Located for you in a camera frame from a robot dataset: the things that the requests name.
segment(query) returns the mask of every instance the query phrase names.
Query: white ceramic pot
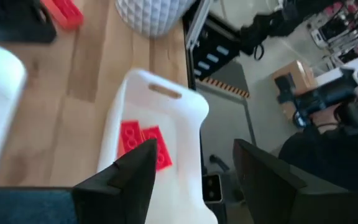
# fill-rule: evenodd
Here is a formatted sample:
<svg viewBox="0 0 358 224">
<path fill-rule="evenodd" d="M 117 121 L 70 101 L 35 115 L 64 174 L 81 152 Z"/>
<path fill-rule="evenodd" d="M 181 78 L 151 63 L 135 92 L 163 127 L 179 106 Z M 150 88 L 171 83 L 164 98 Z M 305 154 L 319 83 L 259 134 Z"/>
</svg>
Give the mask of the white ceramic pot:
<svg viewBox="0 0 358 224">
<path fill-rule="evenodd" d="M 168 33 L 195 0 L 116 0 L 122 20 L 147 37 Z"/>
</svg>

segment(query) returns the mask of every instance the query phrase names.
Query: bin handle hole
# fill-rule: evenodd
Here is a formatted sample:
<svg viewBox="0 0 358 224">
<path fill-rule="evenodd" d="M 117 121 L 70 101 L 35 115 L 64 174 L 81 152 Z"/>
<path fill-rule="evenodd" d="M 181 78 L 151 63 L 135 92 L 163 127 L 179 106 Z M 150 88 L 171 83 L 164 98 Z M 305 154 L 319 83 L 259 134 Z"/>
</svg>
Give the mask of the bin handle hole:
<svg viewBox="0 0 358 224">
<path fill-rule="evenodd" d="M 165 88 L 163 86 L 157 85 L 157 84 L 149 84 L 149 90 L 152 90 L 154 92 L 163 94 L 165 96 L 169 96 L 170 98 L 174 99 L 180 99 L 181 94 L 178 92 L 175 92 L 173 90 L 170 90 L 168 88 Z"/>
</svg>

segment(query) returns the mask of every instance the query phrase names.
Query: wooden table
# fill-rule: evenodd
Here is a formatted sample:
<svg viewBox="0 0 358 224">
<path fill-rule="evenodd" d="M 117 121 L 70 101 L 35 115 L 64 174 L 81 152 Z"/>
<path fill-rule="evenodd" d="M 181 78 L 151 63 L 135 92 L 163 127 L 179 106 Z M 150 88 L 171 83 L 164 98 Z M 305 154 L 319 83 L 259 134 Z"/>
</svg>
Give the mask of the wooden table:
<svg viewBox="0 0 358 224">
<path fill-rule="evenodd" d="M 143 68 L 187 86 L 181 22 L 149 40 L 121 21 L 114 0 L 75 0 L 85 23 L 52 45 L 0 44 L 27 84 L 0 158 L 0 185 L 72 186 L 95 174 L 104 122 L 125 73 Z"/>
</svg>

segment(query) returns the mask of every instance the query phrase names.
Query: floor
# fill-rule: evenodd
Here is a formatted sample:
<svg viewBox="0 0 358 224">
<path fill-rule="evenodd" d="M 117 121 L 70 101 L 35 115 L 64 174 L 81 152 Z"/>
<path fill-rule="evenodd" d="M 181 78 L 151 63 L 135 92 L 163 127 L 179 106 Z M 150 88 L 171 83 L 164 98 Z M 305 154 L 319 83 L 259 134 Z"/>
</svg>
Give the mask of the floor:
<svg viewBox="0 0 358 224">
<path fill-rule="evenodd" d="M 276 5 L 276 0 L 217 0 L 211 11 L 240 28 L 252 23 L 257 12 L 271 12 Z M 276 102 L 270 74 L 293 60 L 314 65 L 321 60 L 323 52 L 314 45 L 304 24 L 285 39 L 267 39 L 264 46 L 265 55 L 261 61 L 256 62 L 246 55 L 236 58 L 243 67 L 250 92 L 246 102 L 210 86 L 198 88 L 210 107 L 201 127 L 204 161 L 209 172 L 219 171 L 217 165 L 209 163 L 210 154 L 216 154 L 234 168 L 232 144 L 235 138 L 249 142 L 254 138 L 258 147 L 273 152 L 296 132 Z M 246 207 L 227 207 L 227 218 L 229 224 L 253 223 Z"/>
<path fill-rule="evenodd" d="M 251 24 L 257 12 L 271 12 L 276 5 L 276 0 L 217 0 L 211 11 L 240 28 Z M 256 62 L 244 54 L 236 60 L 243 66 L 250 91 L 247 103 L 256 143 L 261 149 L 271 152 L 296 130 L 285 119 L 275 100 L 270 74 L 297 59 L 308 65 L 316 64 L 323 52 L 314 45 L 304 24 L 287 38 L 267 39 L 264 46 L 265 55 L 261 61 Z"/>
</svg>

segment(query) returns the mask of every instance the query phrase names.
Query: red object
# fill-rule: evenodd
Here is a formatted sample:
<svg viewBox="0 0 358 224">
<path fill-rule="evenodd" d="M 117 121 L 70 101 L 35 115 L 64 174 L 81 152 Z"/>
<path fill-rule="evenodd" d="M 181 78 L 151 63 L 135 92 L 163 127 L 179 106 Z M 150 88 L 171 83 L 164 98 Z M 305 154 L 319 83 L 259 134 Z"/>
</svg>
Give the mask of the red object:
<svg viewBox="0 0 358 224">
<path fill-rule="evenodd" d="M 147 139 L 157 139 L 157 168 L 156 170 L 162 170 L 168 166 L 172 165 L 171 157 L 169 156 L 169 152 L 167 146 L 165 145 L 164 139 L 162 137 L 160 128 L 158 126 L 151 127 L 147 129 L 143 129 L 143 136 Z"/>
<path fill-rule="evenodd" d="M 347 10 L 349 10 L 349 12 L 356 12 L 357 11 L 357 6 L 354 4 L 350 4 L 347 6 Z"/>
<path fill-rule="evenodd" d="M 340 10 L 342 8 L 342 3 L 340 2 L 336 2 L 335 4 L 333 4 L 332 6 L 328 6 L 327 8 L 324 9 L 324 13 L 327 16 L 331 16 L 333 14 L 335 14 L 338 10 Z"/>
<path fill-rule="evenodd" d="M 77 29 L 84 22 L 84 15 L 71 0 L 42 0 L 42 3 L 63 29 Z"/>
<path fill-rule="evenodd" d="M 144 142 L 138 121 L 122 122 L 120 135 L 125 153 L 133 150 Z"/>
</svg>

